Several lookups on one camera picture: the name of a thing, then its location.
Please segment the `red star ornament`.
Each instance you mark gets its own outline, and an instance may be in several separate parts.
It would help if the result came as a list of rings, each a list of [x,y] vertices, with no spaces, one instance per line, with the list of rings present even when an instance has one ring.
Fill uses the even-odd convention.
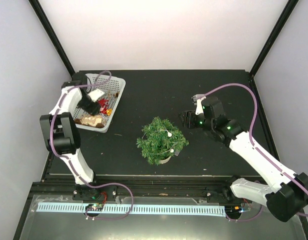
[[[109,106],[109,100],[105,98],[98,100],[98,103],[102,108],[107,108]]]

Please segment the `fairy light string white bulbs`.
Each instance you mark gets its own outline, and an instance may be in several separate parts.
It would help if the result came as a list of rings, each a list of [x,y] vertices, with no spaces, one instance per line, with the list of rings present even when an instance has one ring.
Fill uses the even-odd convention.
[[[166,127],[147,126],[143,132],[136,143],[147,158],[174,154],[175,150],[182,150],[189,144],[178,128],[168,130]]]

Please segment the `white plastic perforated basket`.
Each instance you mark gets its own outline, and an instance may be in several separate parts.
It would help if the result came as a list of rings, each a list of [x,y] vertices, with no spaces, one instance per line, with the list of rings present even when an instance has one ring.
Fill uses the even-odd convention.
[[[123,90],[125,88],[126,82],[124,79],[110,76],[109,73],[99,74],[99,73],[83,73],[78,72],[72,76],[73,81],[77,81],[79,85],[88,84],[88,87],[83,88],[83,91],[88,95],[88,93],[95,89],[100,89],[105,92],[105,94],[100,98],[105,98],[109,100],[109,106],[107,108],[100,107],[100,112],[98,115],[101,115],[103,120],[102,124],[103,128],[96,128],[88,125],[82,125],[80,123],[80,119],[83,116],[91,116],[86,111],[81,109],[80,107],[76,107],[74,112],[72,113],[72,117],[74,122],[76,123],[76,127],[79,129],[95,131],[100,133],[106,133],[114,113],[118,107],[118,103],[121,99]],[[107,109],[112,109],[112,114],[110,116],[105,114]]]

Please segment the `small green christmas tree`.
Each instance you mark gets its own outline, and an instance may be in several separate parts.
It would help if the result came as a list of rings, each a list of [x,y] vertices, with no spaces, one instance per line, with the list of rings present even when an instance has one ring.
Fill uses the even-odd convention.
[[[136,140],[136,146],[150,165],[161,165],[163,161],[169,161],[189,145],[182,131],[167,118],[153,118],[150,124],[143,126],[142,132],[142,137]]]

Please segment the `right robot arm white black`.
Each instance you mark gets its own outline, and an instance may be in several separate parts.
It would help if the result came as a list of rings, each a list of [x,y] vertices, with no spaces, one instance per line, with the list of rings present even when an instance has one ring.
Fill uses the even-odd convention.
[[[308,205],[308,175],[297,174],[266,151],[237,120],[228,119],[216,97],[193,96],[195,110],[179,117],[188,129],[203,129],[212,139],[242,157],[265,181],[264,184],[232,176],[222,187],[222,198],[251,200],[268,208],[279,221],[287,222]]]

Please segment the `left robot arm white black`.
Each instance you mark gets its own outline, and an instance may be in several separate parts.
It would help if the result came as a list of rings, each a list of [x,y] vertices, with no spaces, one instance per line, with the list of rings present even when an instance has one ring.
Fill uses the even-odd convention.
[[[75,183],[85,185],[84,195],[94,200],[100,196],[101,187],[93,182],[95,174],[80,150],[81,138],[72,117],[77,107],[92,116],[99,114],[100,104],[87,93],[87,88],[91,87],[86,75],[73,74],[71,81],[63,83],[55,107],[49,114],[40,117],[40,126],[47,150],[67,165]]]

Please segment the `wooden tree slice ornament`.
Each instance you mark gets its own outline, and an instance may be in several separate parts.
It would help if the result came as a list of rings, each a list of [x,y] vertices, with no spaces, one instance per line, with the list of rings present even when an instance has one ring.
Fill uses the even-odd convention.
[[[91,127],[96,127],[99,124],[102,124],[102,116],[101,115],[85,115],[80,119],[80,123],[82,125],[87,125]]]

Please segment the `white tree pot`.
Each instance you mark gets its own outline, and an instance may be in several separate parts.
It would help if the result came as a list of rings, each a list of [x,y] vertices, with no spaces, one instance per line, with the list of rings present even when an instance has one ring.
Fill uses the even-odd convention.
[[[159,164],[160,165],[162,165],[162,164],[165,164],[165,163],[167,163],[167,162],[169,162],[169,160],[172,158],[172,156],[169,156],[168,158],[166,158],[166,159],[162,159],[162,160],[159,160]]]

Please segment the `gold gift ornament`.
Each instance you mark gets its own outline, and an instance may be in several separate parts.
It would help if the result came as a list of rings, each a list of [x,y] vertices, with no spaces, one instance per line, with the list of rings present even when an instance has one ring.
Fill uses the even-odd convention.
[[[112,114],[112,109],[111,109],[111,108],[110,108],[110,109],[107,109],[107,110],[105,111],[105,114],[108,115],[108,116],[110,116],[110,115]]]

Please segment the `brown pine cone front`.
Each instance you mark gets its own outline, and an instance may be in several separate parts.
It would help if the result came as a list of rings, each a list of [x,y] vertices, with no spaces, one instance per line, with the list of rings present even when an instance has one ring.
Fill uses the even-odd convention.
[[[98,123],[98,124],[96,124],[96,126],[95,126],[96,128],[99,128],[99,129],[101,129],[101,128],[103,128],[104,127],[104,125],[102,124],[102,123]]]

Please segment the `black frame post right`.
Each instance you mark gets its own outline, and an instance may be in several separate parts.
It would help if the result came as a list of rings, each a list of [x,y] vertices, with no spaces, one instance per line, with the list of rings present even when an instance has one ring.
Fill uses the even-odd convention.
[[[265,44],[263,45],[256,61],[254,62],[251,70],[249,71],[251,77],[255,77],[264,60],[266,59],[268,53],[273,47],[275,41],[277,40],[279,34],[284,28],[286,22],[288,21],[293,10],[297,6],[299,0],[288,0],[285,7],[283,8],[279,18],[277,19],[273,29],[271,30]]]

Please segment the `black frame post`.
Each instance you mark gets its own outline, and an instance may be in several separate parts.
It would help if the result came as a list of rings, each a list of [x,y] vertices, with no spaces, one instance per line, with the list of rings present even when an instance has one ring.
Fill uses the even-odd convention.
[[[56,49],[59,57],[61,58],[65,68],[67,69],[68,73],[72,76],[75,73],[75,70],[63,48],[61,45],[60,40],[57,37],[56,32],[54,31],[41,3],[38,0],[28,0],[32,9],[34,10],[36,16],[38,17],[40,23],[42,24],[45,32],[47,33],[50,41],[52,42],[54,48]]]
[[[273,47],[275,41],[277,40],[279,34],[284,28],[286,22],[288,21],[293,10],[297,6],[299,0],[288,0],[285,7],[283,8],[279,18],[277,19],[273,29],[271,30],[265,44],[263,45],[256,61],[254,62],[251,70],[249,71],[251,77],[255,77],[264,60],[266,59],[268,53]]]

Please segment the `black frame post left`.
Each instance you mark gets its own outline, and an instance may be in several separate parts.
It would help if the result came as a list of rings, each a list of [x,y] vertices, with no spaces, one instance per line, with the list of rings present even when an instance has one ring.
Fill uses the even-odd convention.
[[[61,45],[60,40],[57,37],[56,32],[54,31],[41,3],[38,0],[28,0],[32,9],[34,10],[36,16],[38,17],[40,23],[42,24],[45,32],[47,33],[50,41],[52,42],[54,48],[56,49],[59,57],[61,58],[65,68],[67,69],[68,73],[72,76],[75,73],[75,70],[63,48]]]

